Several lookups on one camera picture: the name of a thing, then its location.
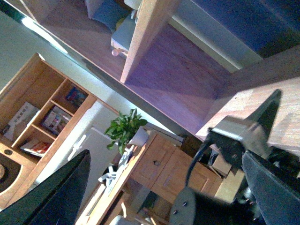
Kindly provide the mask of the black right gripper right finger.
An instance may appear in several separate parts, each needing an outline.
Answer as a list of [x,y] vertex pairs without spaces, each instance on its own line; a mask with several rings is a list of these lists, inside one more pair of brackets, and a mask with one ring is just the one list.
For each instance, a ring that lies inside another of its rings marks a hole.
[[242,155],[242,169],[266,224],[300,223],[299,179],[248,150]]

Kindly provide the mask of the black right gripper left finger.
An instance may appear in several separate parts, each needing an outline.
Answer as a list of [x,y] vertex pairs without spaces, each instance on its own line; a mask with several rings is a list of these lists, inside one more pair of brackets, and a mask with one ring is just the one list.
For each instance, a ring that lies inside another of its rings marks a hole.
[[2,225],[72,225],[90,173],[91,156],[83,150],[24,197],[0,213]]

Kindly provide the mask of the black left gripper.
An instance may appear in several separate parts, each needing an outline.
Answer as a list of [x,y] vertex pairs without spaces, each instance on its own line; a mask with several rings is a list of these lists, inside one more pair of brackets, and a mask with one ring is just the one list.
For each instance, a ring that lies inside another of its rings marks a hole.
[[239,169],[242,169],[242,155],[247,150],[275,165],[273,159],[280,155],[281,150],[272,149],[267,141],[280,105],[281,94],[281,90],[275,90],[245,119],[226,116],[208,131],[187,170],[185,186],[173,203],[170,224],[266,225],[248,182],[251,197],[245,200],[235,199],[229,203],[192,189],[189,180],[199,158],[213,144],[220,149],[226,162]]

